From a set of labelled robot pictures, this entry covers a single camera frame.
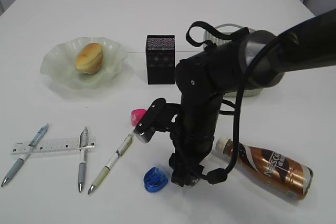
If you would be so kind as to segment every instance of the robotic arm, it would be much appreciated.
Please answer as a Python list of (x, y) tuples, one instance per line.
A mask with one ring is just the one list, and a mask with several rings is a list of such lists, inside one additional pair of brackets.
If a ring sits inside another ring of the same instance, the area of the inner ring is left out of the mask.
[[(231, 42), (221, 46), (209, 40), (195, 42), (189, 35), (195, 26)], [(181, 104), (156, 99), (134, 129), (144, 143), (149, 142), (155, 131), (170, 132), (175, 147), (169, 160), (174, 170), (171, 181), (180, 186), (193, 186), (200, 179), (211, 184), (226, 180), (237, 160), (244, 89), (273, 87), (288, 71), (336, 65), (336, 9), (277, 37), (263, 30), (250, 34), (247, 28), (224, 35), (204, 22), (195, 22), (190, 29), (187, 41), (193, 46), (207, 44), (207, 47), (181, 60), (175, 68)], [(237, 91), (235, 104), (223, 100), (225, 93), (233, 91)], [(221, 111), (222, 103), (234, 111)], [(203, 175), (200, 162), (212, 149), (219, 114), (234, 115), (233, 156), (226, 169)]]

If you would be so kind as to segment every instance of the bottle cap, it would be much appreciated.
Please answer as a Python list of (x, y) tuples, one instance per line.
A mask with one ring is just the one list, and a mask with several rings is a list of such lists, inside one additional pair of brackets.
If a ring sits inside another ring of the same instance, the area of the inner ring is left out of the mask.
[(131, 112), (131, 123), (132, 123), (132, 126), (136, 126), (138, 124), (138, 122), (140, 121), (140, 119), (143, 117), (143, 115), (145, 115), (145, 113), (146, 113), (145, 109), (133, 110)]
[(223, 154), (224, 148), (229, 140), (231, 140), (231, 138), (226, 136), (220, 136), (219, 139), (217, 140), (215, 149)]
[(160, 191), (167, 183), (167, 176), (157, 167), (151, 168), (143, 177), (143, 185), (150, 193)]

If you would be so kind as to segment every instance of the white pen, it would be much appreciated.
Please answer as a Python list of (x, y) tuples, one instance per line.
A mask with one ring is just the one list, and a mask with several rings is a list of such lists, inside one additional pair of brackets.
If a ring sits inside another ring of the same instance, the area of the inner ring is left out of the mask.
[[(84, 128), (83, 132), (80, 134), (80, 144), (79, 147), (85, 147), (89, 144), (89, 131), (88, 128)], [(88, 150), (79, 150), (80, 151), (80, 162), (78, 168), (78, 190), (82, 192), (84, 183), (85, 183), (85, 174), (86, 174), (86, 160), (88, 155)]]
[(1, 187), (5, 186), (8, 184), (9, 181), (11, 181), (13, 179), (13, 177), (15, 176), (15, 174), (20, 170), (21, 166), (23, 165), (23, 163), (25, 162), (25, 160), (30, 156), (31, 152), (33, 151), (33, 149), (35, 148), (35, 146), (37, 145), (38, 141), (41, 140), (41, 138), (46, 134), (47, 130), (49, 128), (49, 124), (46, 124), (46, 126), (43, 126), (35, 135), (35, 137), (33, 138), (33, 140), (30, 142), (29, 146), (29, 150), (27, 153), (22, 154), (21, 157), (19, 157), (17, 159), (17, 161), (14, 163), (14, 165), (11, 167), (11, 169), (9, 170), (9, 172), (7, 173), (6, 177), (4, 178), (4, 180), (1, 183)]
[(110, 172), (112, 167), (115, 165), (117, 160), (124, 155), (128, 147), (133, 143), (133, 133), (129, 134), (125, 140), (122, 142), (122, 144), (119, 146), (119, 148), (115, 151), (115, 153), (112, 155), (110, 160), (107, 162), (107, 164), (104, 166), (104, 168), (101, 170), (100, 174), (97, 176), (97, 178), (93, 181), (92, 185), (90, 186), (90, 189), (88, 191), (88, 194), (92, 193), (97, 187), (100, 185), (100, 183), (104, 180), (106, 175)]

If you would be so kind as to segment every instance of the glass bowl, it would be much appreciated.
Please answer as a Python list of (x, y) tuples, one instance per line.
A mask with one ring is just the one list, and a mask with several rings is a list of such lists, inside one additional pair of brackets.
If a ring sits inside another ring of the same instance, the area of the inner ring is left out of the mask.
[[(79, 51), (89, 43), (99, 43), (103, 47), (101, 69), (95, 74), (79, 73), (75, 69), (75, 60)], [(57, 45), (43, 58), (41, 74), (70, 88), (96, 88), (112, 80), (120, 72), (122, 62), (127, 57), (122, 46), (107, 38), (80, 37)]]

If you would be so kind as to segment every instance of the white ruler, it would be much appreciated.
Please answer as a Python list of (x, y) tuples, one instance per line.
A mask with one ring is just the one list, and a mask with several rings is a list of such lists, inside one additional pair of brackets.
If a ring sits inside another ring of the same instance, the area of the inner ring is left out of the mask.
[[(28, 153), (29, 147), (28, 142), (17, 142), (13, 145), (12, 154), (22, 154)], [(42, 152), (63, 152), (63, 151), (73, 151), (81, 149), (95, 148), (96, 137), (89, 139), (88, 146), (79, 146), (79, 137), (74, 138), (64, 138), (64, 139), (54, 139), (54, 140), (41, 140), (36, 147), (33, 149), (32, 153), (42, 153)]]

